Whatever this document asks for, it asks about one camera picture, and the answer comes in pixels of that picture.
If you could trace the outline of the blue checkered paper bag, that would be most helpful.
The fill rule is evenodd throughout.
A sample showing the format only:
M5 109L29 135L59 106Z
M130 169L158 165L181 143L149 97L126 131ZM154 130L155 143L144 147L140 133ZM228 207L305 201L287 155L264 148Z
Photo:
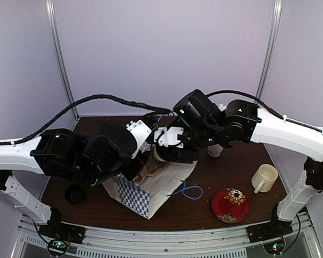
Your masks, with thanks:
M154 157L152 146L143 143L140 150ZM138 215L150 219L168 198L182 185L194 170L197 162L192 164L170 163L161 174L150 177L141 186L135 179L128 181L122 174L102 183L109 196Z

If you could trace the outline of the brown pulp cup carrier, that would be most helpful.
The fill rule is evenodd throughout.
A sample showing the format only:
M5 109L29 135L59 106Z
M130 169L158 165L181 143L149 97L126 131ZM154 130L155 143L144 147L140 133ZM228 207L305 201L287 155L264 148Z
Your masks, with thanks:
M169 164L169 162L158 161L154 157L150 158L135 177L135 183L141 186L150 177L155 177L164 172Z

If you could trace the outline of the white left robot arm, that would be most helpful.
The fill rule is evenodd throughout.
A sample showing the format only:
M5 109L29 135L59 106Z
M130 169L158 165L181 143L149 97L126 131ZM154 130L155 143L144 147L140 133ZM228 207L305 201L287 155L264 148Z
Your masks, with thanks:
M140 147L152 129L141 120L126 127L102 123L86 137L68 129L46 130L31 140L0 141L0 195L6 196L56 239L67 233L61 213L27 191L13 175L30 171L91 186L118 175L129 165L141 168L146 159Z

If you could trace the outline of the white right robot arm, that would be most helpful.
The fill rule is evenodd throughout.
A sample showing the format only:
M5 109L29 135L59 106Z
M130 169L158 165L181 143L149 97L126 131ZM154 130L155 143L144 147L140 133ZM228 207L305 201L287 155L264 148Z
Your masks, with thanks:
M175 106L174 120L156 136L155 157L162 161L192 163L199 150L232 141L282 147L307 157L303 172L291 192L276 206L265 226L277 237L317 193L323 191L323 127L315 127L277 113L259 99L234 100L220 109L209 95L193 90Z

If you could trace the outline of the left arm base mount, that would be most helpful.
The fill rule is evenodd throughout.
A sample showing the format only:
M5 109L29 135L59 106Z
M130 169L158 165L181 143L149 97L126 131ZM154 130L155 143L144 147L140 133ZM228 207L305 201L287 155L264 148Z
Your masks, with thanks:
M86 229L82 226L63 223L61 213L58 210L52 210L47 224L39 226L38 232L52 239L82 244Z

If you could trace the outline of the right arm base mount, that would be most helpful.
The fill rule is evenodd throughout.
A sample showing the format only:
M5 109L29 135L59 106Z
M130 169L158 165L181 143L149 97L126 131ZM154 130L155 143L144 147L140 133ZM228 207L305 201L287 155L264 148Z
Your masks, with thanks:
M249 241L250 243L255 243L290 234L293 232L291 223L292 221L282 221L276 216L269 222L248 226L247 234Z

